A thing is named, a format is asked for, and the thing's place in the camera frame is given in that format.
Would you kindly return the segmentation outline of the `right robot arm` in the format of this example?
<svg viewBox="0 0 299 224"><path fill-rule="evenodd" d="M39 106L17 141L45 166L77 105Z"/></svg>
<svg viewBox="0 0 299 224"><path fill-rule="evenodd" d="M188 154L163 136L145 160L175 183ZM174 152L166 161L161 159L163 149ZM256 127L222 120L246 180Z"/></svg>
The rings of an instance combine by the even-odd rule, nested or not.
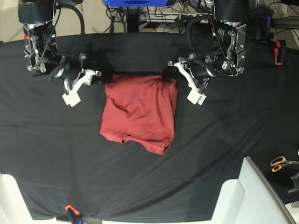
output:
<svg viewBox="0 0 299 224"><path fill-rule="evenodd" d="M56 26L63 8L73 10L80 22L79 38L69 50L59 50L56 43ZM81 86L108 83L108 72L88 62L87 55L79 52L85 22L74 5L61 4L57 0L21 0L18 2L18 17L23 24L27 70L35 76L46 75L49 81L54 78L62 80L62 98L66 105L74 107L81 101L78 94Z"/></svg>

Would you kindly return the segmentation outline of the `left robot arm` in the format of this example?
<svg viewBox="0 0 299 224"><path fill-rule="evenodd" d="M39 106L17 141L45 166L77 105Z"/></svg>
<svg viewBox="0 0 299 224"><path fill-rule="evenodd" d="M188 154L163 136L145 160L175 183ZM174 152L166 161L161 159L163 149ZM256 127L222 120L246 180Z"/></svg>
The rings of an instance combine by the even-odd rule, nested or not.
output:
<svg viewBox="0 0 299 224"><path fill-rule="evenodd" d="M202 105L205 89L211 80L236 77L245 70L246 23L249 17L247 0L214 0L206 14L190 18L186 25L186 37L192 52L177 62L169 61L162 76L167 80L184 78L191 89L187 99L194 105ZM192 38L192 28L207 21L212 26L213 48L200 51Z"/></svg>

